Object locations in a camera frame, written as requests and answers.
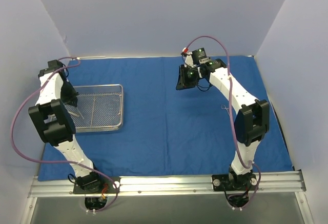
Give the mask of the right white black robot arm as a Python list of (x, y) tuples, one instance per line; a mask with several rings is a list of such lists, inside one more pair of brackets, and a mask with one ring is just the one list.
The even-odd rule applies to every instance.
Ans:
[(236, 152), (230, 165), (232, 173), (227, 179), (228, 185), (238, 190), (246, 183), (245, 175), (251, 174), (256, 150), (269, 131), (270, 106), (265, 99), (259, 100), (248, 92), (230, 73), (230, 66), (219, 59), (195, 67), (180, 65), (176, 90), (194, 88), (201, 79), (205, 79), (228, 100)]

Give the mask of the steel tweezers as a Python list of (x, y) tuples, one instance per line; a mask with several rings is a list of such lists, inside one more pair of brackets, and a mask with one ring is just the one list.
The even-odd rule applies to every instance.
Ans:
[(80, 113), (80, 112), (72, 112), (72, 111), (68, 111), (68, 113), (71, 115), (71, 116), (74, 116), (74, 117), (77, 117), (77, 118), (81, 118), (81, 119), (84, 119), (83, 115)]

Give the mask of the steel forceps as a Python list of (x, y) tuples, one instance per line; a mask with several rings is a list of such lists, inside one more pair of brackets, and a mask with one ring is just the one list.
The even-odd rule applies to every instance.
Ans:
[(227, 114), (229, 114), (229, 113), (230, 113), (230, 109), (229, 109), (229, 107), (228, 107), (228, 106), (226, 106), (226, 105), (222, 104), (220, 107), (221, 107), (221, 109), (222, 109), (222, 110), (226, 110)]

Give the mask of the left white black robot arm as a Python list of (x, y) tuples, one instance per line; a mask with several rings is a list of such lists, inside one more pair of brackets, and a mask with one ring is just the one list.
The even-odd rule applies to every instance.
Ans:
[(58, 150), (71, 165), (74, 173), (68, 175), (69, 181), (82, 190), (97, 193), (104, 181), (77, 142), (76, 127), (66, 106), (77, 107), (78, 92), (67, 80), (64, 67), (54, 60), (48, 68), (40, 70), (38, 78), (42, 89), (28, 113), (41, 140)]

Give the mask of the blue surgical wrap cloth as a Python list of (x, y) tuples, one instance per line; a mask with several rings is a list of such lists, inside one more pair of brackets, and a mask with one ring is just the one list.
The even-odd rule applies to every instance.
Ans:
[(180, 57), (83, 60), (75, 86), (120, 84), (124, 122), (79, 133), (84, 153), (108, 176), (226, 174), (235, 147), (225, 97), (215, 88), (176, 90)]

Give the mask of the wire mesh instrument tray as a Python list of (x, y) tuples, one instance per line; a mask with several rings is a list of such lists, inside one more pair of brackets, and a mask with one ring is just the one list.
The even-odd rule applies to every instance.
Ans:
[(66, 105), (67, 111), (80, 112), (84, 119), (71, 116), (77, 133), (109, 132), (120, 129), (124, 120), (124, 88), (121, 84), (75, 86), (77, 107)]

